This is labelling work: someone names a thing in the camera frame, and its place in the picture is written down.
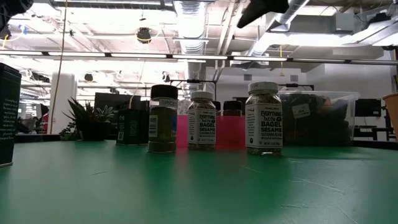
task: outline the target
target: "ceiling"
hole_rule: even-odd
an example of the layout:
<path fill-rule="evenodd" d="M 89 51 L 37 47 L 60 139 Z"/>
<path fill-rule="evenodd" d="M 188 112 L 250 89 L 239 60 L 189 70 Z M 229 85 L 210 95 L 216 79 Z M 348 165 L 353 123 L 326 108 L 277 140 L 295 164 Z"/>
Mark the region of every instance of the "ceiling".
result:
<path fill-rule="evenodd" d="M 332 16 L 336 10 L 347 5 L 350 7 L 346 13 L 355 11 L 367 11 L 381 6 L 391 5 L 391 1 L 334 1 L 334 0 L 312 0 L 299 15 Z M 38 0 L 25 14 L 19 14 L 9 21 L 9 30 L 12 37 L 9 41 L 2 41 L 3 50 L 38 50 L 38 51 L 60 51 L 62 48 L 62 34 L 64 29 L 63 15 L 64 7 L 53 7 L 48 0 Z M 208 5 L 206 13 L 206 39 L 208 40 L 205 53 L 215 54 L 217 52 L 223 21 L 226 19 L 230 0 L 217 0 Z M 244 1 L 245 8 L 249 1 Z M 235 29 L 237 22 L 234 17 L 239 16 L 237 12 L 232 14 L 231 27 L 233 32 L 231 43 L 227 46 L 227 54 L 232 52 L 243 52 L 249 50 L 254 41 L 261 36 L 270 23 L 270 16 L 263 16 L 243 29 Z M 132 9 L 122 7 L 120 9 L 92 7 L 68 7 L 65 33 L 64 51 L 71 52 L 142 52 L 142 53 L 170 53 L 180 54 L 180 42 L 178 37 L 178 18 L 172 11 L 158 11 L 146 9 Z M 22 34 L 20 27 L 26 28 Z M 140 27 L 150 28 L 152 41 L 150 44 L 142 44 L 136 34 Z M 279 47 L 271 46 L 267 54 L 272 56 L 282 55 L 294 57 L 339 57 L 339 58 L 378 58 L 382 55 L 380 47 L 306 47 L 299 45 L 283 44 Z M 59 61 L 42 58 L 10 58 L 1 56 L 0 60 L 19 70 L 32 70 L 51 79 L 54 72 L 58 72 Z M 169 74 L 171 79 L 184 78 L 186 63 L 175 62 L 124 62 L 124 61 L 83 61 L 68 60 L 63 62 L 63 72 L 78 72 L 81 74 L 82 85 L 114 85 L 114 86 L 136 86 L 134 82 L 142 83 L 139 86 L 150 86 L 153 83 L 164 83 L 163 74 Z M 286 63 L 285 68 L 301 69 L 306 72 L 313 65 L 303 63 Z M 280 62 L 271 62 L 271 70 L 280 68 Z M 94 82 L 84 81 L 84 74 L 99 74 L 99 79 Z M 221 78 L 228 83 L 228 78 Z M 25 84 L 42 83 L 24 77 Z M 42 90 L 32 88 L 32 91 L 40 93 L 42 98 L 49 98 Z M 79 90 L 81 95 L 93 95 L 96 91 L 109 90 Z"/>

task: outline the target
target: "table surface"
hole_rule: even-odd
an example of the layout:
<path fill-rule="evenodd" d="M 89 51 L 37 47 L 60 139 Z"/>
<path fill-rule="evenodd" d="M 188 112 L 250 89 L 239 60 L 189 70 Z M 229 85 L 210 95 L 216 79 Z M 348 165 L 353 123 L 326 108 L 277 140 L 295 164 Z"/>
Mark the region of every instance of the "table surface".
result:
<path fill-rule="evenodd" d="M 0 223 L 398 223 L 398 151 L 283 155 L 16 144 L 0 169 Z"/>

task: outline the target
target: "desk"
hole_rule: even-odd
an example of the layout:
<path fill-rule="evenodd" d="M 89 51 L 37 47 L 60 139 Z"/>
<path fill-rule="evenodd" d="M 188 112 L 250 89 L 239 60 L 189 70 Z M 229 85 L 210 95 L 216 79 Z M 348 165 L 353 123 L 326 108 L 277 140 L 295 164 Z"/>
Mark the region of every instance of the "desk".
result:
<path fill-rule="evenodd" d="M 0 169 L 0 223 L 398 223 L 398 151 L 283 155 L 16 144 L 14 165 Z"/>

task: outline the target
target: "spice jar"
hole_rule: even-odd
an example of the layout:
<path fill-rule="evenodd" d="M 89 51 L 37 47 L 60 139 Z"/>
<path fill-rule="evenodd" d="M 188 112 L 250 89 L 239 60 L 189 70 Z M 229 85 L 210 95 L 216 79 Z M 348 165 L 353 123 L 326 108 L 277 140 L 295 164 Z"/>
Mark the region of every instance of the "spice jar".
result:
<path fill-rule="evenodd" d="M 216 106 L 213 94 L 197 91 L 191 94 L 188 109 L 188 148 L 213 151 L 216 147 Z"/>
<path fill-rule="evenodd" d="M 175 152 L 178 90 L 171 85 L 154 85 L 150 90 L 149 151 Z"/>
<path fill-rule="evenodd" d="M 242 116 L 242 102 L 225 101 L 223 107 L 223 116 Z"/>
<path fill-rule="evenodd" d="M 257 82 L 249 85 L 246 102 L 246 149 L 254 155 L 280 155 L 283 147 L 282 103 L 278 84 Z"/>
<path fill-rule="evenodd" d="M 212 101 L 212 103 L 216 106 L 216 115 L 221 116 L 221 103 L 219 101 Z"/>

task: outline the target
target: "potted plant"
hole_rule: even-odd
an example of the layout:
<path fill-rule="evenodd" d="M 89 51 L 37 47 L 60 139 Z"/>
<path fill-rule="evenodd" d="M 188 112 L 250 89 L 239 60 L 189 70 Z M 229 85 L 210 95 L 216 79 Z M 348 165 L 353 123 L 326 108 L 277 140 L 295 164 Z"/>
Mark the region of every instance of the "potted plant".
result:
<path fill-rule="evenodd" d="M 79 104 L 77 100 L 68 100 L 70 108 L 69 116 L 76 124 L 77 133 L 84 141 L 103 141 L 109 134 L 111 127 L 110 119 L 113 118 L 113 108 L 105 106 L 103 110 L 94 108 L 90 103 L 86 103 L 86 108 Z"/>

